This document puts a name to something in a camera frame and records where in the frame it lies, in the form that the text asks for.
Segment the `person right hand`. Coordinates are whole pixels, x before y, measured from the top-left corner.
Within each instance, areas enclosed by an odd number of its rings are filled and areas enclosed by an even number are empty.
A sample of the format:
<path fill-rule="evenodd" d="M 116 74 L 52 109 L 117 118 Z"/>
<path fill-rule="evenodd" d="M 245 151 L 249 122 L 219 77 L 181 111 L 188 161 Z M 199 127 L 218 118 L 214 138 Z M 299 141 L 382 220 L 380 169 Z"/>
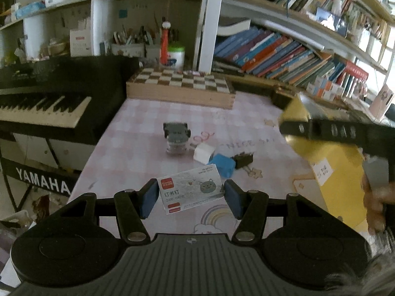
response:
<path fill-rule="evenodd" d="M 364 191 L 364 207 L 366 209 L 366 221 L 368 232 L 371 235 L 383 232 L 386 228 L 384 217 L 384 203 L 391 194 L 391 186 L 379 186 L 372 189 L 366 174 L 361 181 L 361 188 Z"/>

